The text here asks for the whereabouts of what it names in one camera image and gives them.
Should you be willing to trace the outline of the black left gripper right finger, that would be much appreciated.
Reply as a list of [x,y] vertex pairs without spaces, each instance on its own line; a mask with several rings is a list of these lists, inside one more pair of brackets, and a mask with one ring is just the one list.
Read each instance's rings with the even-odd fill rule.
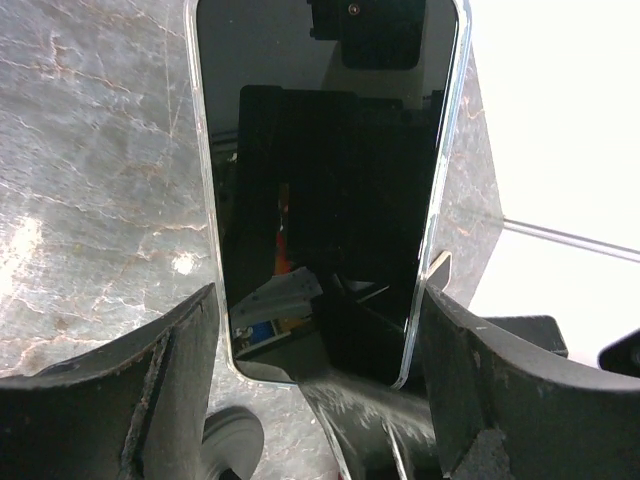
[[638,379],[546,351],[436,288],[420,348],[444,476],[638,478]]

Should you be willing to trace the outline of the black folding phone stand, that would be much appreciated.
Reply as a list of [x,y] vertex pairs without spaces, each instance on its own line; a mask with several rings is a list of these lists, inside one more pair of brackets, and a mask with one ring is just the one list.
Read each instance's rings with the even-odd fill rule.
[[568,357],[558,323],[549,315],[485,317],[485,320],[539,348],[563,358]]

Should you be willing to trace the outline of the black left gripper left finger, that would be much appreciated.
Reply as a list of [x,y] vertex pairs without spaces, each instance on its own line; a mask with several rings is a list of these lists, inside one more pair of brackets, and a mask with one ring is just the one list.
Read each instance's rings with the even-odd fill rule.
[[196,478],[218,328],[209,284],[114,341],[3,378],[2,478]]

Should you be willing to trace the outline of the black phone clear case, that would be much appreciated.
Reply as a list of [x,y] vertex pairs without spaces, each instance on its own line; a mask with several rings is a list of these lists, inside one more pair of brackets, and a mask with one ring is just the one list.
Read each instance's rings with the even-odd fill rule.
[[193,1],[230,359],[409,378],[470,49],[466,1]]

